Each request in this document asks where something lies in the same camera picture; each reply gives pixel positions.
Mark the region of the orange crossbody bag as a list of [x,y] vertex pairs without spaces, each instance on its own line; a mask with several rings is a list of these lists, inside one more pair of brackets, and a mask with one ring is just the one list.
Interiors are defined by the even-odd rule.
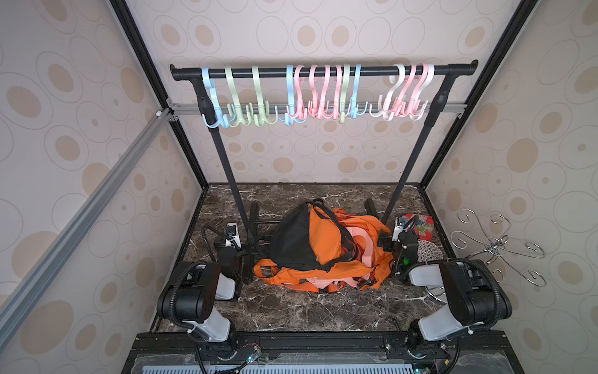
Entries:
[[328,268],[339,262],[355,260],[358,253],[356,244],[335,213],[319,200],[310,202],[308,206],[309,244],[316,262]]

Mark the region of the black crossbody bag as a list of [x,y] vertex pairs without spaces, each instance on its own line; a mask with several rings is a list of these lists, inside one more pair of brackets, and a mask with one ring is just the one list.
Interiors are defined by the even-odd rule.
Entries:
[[291,211],[280,224],[275,227],[269,241],[269,258],[278,266],[296,271],[326,271],[334,267],[323,267],[316,262],[316,257],[309,244],[309,206],[313,199],[306,201]]

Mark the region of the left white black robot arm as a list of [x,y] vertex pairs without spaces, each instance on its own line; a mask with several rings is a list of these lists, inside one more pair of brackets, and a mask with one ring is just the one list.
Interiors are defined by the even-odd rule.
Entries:
[[198,343],[236,346],[234,324],[222,316],[215,302],[231,302],[240,296],[242,245],[235,223],[219,232],[202,226],[202,237],[210,230],[224,241],[215,245],[210,262],[181,262],[171,273],[157,300],[157,316],[182,328]]

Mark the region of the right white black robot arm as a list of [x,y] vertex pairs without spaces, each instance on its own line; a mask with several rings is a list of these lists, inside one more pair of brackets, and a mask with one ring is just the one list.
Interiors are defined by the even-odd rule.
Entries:
[[397,218],[391,249],[394,274],[403,283],[445,292],[446,304],[411,323],[405,345],[411,352],[420,346],[489,330],[512,316],[512,303],[495,276],[480,260],[448,258],[420,262],[420,236],[415,232],[419,216]]

